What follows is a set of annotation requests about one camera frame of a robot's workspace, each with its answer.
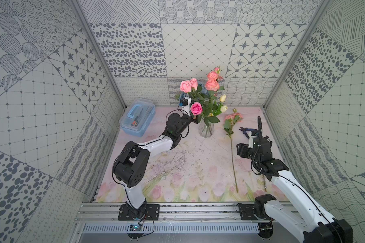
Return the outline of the magenta rose stem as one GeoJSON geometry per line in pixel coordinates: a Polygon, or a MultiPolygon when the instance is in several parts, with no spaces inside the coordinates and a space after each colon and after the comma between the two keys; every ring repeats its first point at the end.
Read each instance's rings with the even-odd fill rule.
{"type": "Polygon", "coordinates": [[[203,108],[201,103],[195,102],[190,107],[191,114],[194,117],[194,120],[199,123],[201,121],[201,114],[203,113],[203,108]]]}

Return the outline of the large coral pink rose stem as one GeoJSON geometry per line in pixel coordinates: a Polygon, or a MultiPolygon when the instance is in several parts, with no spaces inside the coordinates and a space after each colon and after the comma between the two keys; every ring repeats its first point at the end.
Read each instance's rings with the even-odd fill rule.
{"type": "Polygon", "coordinates": [[[227,136],[230,138],[231,142],[231,160],[232,160],[232,167],[233,167],[233,175],[234,175],[234,182],[235,182],[235,190],[238,192],[238,185],[236,179],[236,172],[235,172],[235,165],[233,159],[233,144],[232,144],[232,135],[234,134],[234,126],[243,120],[243,116],[237,111],[236,108],[233,109],[233,113],[229,114],[225,117],[224,121],[224,130],[227,136]]]}

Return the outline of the coral rose cluster stem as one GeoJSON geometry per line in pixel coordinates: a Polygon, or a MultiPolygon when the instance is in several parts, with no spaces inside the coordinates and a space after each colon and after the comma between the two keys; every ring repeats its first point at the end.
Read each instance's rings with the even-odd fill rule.
{"type": "Polygon", "coordinates": [[[224,91],[224,86],[220,84],[223,80],[223,77],[220,75],[220,68],[215,67],[213,71],[211,71],[207,75],[207,82],[205,83],[205,88],[207,89],[208,97],[210,99],[219,96],[219,92],[224,91]]]}

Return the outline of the light pink rose stem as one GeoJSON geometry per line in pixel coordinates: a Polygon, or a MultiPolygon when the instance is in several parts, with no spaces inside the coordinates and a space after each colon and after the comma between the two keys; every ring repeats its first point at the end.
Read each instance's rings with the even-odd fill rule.
{"type": "Polygon", "coordinates": [[[199,84],[195,78],[192,78],[192,79],[186,80],[186,81],[182,81],[179,86],[181,94],[178,95],[178,98],[182,99],[185,97],[189,97],[189,98],[193,99],[194,101],[199,101],[198,88],[199,88],[199,84]]]}

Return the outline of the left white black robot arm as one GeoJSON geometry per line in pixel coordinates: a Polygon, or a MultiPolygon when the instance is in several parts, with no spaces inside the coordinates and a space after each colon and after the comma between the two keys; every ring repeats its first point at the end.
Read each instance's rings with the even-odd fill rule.
{"type": "Polygon", "coordinates": [[[146,213],[147,201],[140,182],[143,179],[151,157],[174,149],[183,138],[183,131],[189,131],[191,123],[196,121],[186,113],[172,113],[166,121],[166,127],[160,137],[144,143],[129,141],[116,157],[112,178],[124,187],[127,201],[125,207],[134,219],[142,218],[146,213]]]}

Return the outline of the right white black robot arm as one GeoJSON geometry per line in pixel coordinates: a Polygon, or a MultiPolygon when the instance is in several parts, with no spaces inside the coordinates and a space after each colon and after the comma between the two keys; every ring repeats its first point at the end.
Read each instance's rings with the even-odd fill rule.
{"type": "Polygon", "coordinates": [[[255,200],[257,218],[271,218],[281,224],[301,243],[351,243],[353,229],[342,219],[336,219],[324,209],[296,180],[290,169],[273,158],[267,137],[250,137],[248,144],[236,146],[237,155],[249,159],[251,166],[264,175],[288,198],[299,213],[296,216],[276,197],[265,194],[255,200]]]}

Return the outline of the clear glass vase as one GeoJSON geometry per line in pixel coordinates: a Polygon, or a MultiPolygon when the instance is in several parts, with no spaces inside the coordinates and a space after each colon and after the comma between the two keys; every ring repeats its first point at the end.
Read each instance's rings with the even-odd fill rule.
{"type": "Polygon", "coordinates": [[[205,121],[202,119],[199,123],[198,131],[199,135],[204,138],[209,138],[214,134],[214,124],[208,123],[206,124],[205,121]]]}

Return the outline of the screwdriver inside toolbox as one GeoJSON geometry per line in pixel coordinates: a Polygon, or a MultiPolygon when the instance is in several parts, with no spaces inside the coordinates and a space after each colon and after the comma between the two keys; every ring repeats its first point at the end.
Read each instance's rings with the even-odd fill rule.
{"type": "Polygon", "coordinates": [[[140,121],[143,119],[143,116],[144,116],[144,109],[143,108],[138,109],[137,113],[135,114],[134,119],[131,123],[131,126],[137,127],[139,125],[140,121]]]}

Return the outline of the blue clear plastic toolbox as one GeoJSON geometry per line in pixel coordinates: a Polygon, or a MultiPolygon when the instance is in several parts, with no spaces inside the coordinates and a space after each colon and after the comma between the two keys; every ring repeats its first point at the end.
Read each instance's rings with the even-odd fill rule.
{"type": "Polygon", "coordinates": [[[120,118],[120,128],[129,135],[142,137],[156,113],[153,101],[136,98],[120,118]]]}

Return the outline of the blue hydrangea flower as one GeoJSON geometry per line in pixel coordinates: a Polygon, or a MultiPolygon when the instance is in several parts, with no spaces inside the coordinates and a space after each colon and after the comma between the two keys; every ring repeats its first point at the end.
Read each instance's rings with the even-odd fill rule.
{"type": "Polygon", "coordinates": [[[198,83],[198,87],[200,87],[201,88],[201,93],[203,93],[203,94],[205,94],[205,95],[207,95],[208,94],[208,90],[205,88],[205,85],[204,85],[204,83],[198,83]]]}

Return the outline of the cream tulip stem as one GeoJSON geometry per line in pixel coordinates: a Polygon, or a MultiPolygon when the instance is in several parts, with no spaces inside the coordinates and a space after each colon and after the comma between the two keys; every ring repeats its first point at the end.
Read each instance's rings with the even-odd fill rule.
{"type": "Polygon", "coordinates": [[[207,117],[215,117],[225,112],[228,107],[225,105],[226,95],[217,97],[215,94],[209,97],[209,113],[207,117]]]}

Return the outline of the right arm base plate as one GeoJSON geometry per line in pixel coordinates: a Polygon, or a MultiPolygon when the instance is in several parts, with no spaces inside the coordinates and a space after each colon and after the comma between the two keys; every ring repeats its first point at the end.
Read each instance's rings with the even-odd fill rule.
{"type": "Polygon", "coordinates": [[[242,204],[239,202],[236,205],[236,211],[239,213],[242,221],[261,220],[256,216],[253,204],[242,204]]]}

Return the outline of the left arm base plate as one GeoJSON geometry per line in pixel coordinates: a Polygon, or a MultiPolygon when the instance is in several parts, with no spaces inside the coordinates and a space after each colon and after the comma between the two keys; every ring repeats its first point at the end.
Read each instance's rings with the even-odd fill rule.
{"type": "Polygon", "coordinates": [[[159,204],[143,204],[139,209],[132,207],[129,203],[125,203],[119,208],[119,221],[129,220],[154,220],[159,219],[160,205],[159,204]]]}

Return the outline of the aluminium rail frame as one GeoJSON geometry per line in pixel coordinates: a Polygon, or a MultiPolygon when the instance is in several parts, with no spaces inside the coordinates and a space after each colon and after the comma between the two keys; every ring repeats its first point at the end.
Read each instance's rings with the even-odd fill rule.
{"type": "MultiPolygon", "coordinates": [[[[159,204],[160,213],[157,221],[149,222],[234,222],[242,221],[236,211],[239,202],[205,202],[205,203],[149,203],[159,204]]],[[[119,208],[124,203],[83,203],[75,217],[76,223],[115,223],[139,222],[140,220],[119,221],[119,208]]],[[[246,222],[270,222],[270,218],[247,220],[246,222]]]]}

